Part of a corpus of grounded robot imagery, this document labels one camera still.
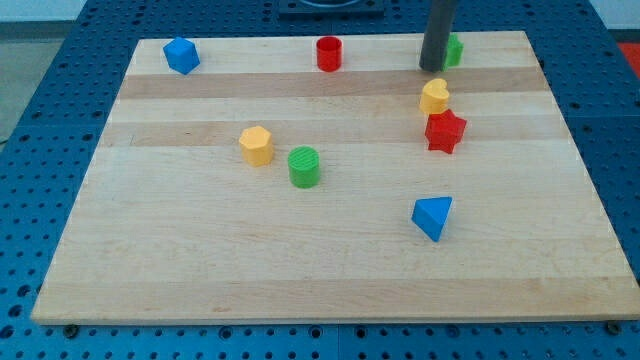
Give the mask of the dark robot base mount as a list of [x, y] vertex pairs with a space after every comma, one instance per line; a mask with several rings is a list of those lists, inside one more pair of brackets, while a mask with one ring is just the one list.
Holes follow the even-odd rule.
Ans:
[[383, 0], [279, 0], [280, 19], [316, 18], [344, 15], [381, 15]]

